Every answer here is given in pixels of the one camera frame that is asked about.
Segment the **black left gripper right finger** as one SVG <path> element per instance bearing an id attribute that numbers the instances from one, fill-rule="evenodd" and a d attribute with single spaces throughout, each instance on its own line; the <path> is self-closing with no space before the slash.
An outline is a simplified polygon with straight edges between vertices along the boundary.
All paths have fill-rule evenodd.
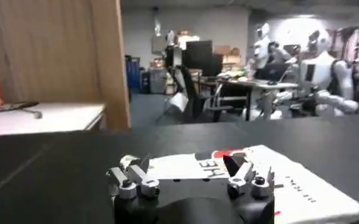
<path id="1" fill-rule="evenodd" d="M 274 190 L 274 172 L 270 164 L 251 161 L 237 156 L 223 156 L 229 173 L 227 193 L 231 199 L 250 194 L 252 198 L 263 200 Z"/>

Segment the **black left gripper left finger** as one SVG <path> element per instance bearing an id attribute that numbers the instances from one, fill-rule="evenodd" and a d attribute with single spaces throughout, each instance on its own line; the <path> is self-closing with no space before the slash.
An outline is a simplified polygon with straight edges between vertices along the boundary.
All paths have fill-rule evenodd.
<path id="1" fill-rule="evenodd" d="M 109 195 L 123 200 L 132 200 L 137 196 L 158 198 L 160 182 L 147 174 L 150 157 L 139 158 L 125 155 L 118 167 L 107 170 Z"/>

